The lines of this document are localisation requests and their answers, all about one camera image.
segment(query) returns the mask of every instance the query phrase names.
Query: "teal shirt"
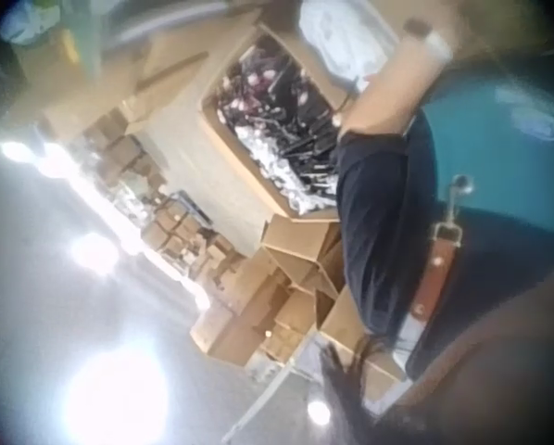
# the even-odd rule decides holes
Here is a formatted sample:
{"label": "teal shirt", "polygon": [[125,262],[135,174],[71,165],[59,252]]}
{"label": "teal shirt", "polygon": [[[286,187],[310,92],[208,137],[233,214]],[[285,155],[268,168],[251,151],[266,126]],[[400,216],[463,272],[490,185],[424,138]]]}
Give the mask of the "teal shirt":
{"label": "teal shirt", "polygon": [[437,197],[454,176],[474,191],[460,205],[554,232],[554,97],[507,81],[464,83],[423,107],[431,127]]}

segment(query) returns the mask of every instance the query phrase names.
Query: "ceiling light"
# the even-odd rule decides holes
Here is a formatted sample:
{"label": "ceiling light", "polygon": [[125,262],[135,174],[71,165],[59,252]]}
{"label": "ceiling light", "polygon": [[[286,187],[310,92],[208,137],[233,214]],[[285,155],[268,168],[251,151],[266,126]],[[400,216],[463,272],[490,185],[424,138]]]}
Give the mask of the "ceiling light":
{"label": "ceiling light", "polygon": [[314,400],[308,404],[308,415],[318,426],[327,426],[331,422],[331,410],[322,400]]}
{"label": "ceiling light", "polygon": [[44,144],[46,156],[38,159],[36,167],[44,176],[53,179],[73,178],[79,167],[65,148],[59,144]]}
{"label": "ceiling light", "polygon": [[73,243],[71,255],[82,267],[100,275],[111,273],[119,260],[119,250],[98,234],[88,234]]}
{"label": "ceiling light", "polygon": [[96,355],[73,377],[63,422],[81,445],[147,445],[162,439],[168,407],[168,382],[156,358],[124,347]]}
{"label": "ceiling light", "polygon": [[22,163],[34,161],[34,153],[25,144],[20,142],[4,142],[1,144],[1,151],[10,160]]}

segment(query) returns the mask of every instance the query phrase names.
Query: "brown leather strap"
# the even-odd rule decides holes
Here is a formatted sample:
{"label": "brown leather strap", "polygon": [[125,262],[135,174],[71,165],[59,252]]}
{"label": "brown leather strap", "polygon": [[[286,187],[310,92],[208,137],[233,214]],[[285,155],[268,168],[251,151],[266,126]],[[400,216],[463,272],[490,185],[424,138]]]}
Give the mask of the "brown leather strap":
{"label": "brown leather strap", "polygon": [[422,280],[410,306],[410,314],[418,321],[427,324],[432,317],[458,246],[456,241],[434,239]]}

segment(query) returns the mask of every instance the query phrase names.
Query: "stack of cardboard boxes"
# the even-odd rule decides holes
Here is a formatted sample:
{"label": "stack of cardboard boxes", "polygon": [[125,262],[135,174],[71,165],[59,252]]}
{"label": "stack of cardboard boxes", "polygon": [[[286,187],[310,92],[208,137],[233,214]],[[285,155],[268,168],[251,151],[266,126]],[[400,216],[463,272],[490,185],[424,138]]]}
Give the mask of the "stack of cardboard boxes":
{"label": "stack of cardboard boxes", "polygon": [[103,118],[101,122],[103,126],[93,127],[90,136],[92,149],[100,158],[96,166],[97,175],[106,186],[113,187],[125,172],[137,173],[147,180],[148,196],[155,196],[158,189],[166,183],[156,162],[133,136],[121,134],[116,138],[108,138],[103,130],[112,135],[113,121]]}
{"label": "stack of cardboard boxes", "polygon": [[210,295],[224,289],[244,259],[225,236],[203,229],[187,208],[173,200],[157,209],[142,239],[169,264],[188,272]]}
{"label": "stack of cardboard boxes", "polygon": [[[257,351],[286,363],[308,335],[333,342],[349,362],[366,334],[345,287],[338,223],[274,216],[260,249],[211,297],[191,337],[208,356],[239,366]],[[404,374],[382,352],[370,358],[366,378],[377,398]]]}

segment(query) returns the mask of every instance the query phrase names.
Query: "person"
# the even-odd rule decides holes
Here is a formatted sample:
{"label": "person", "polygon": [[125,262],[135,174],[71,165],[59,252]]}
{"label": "person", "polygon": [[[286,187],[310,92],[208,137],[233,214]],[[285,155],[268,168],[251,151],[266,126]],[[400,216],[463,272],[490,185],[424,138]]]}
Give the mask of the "person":
{"label": "person", "polygon": [[460,203],[463,239],[434,316],[411,345],[406,397],[374,421],[361,406],[371,342],[349,368],[325,351],[334,443],[553,443],[554,278],[526,291],[554,271],[554,96],[497,75],[432,93],[470,33],[456,4],[429,13],[340,132],[346,281],[380,344],[397,341],[452,178],[472,176],[474,193]]}

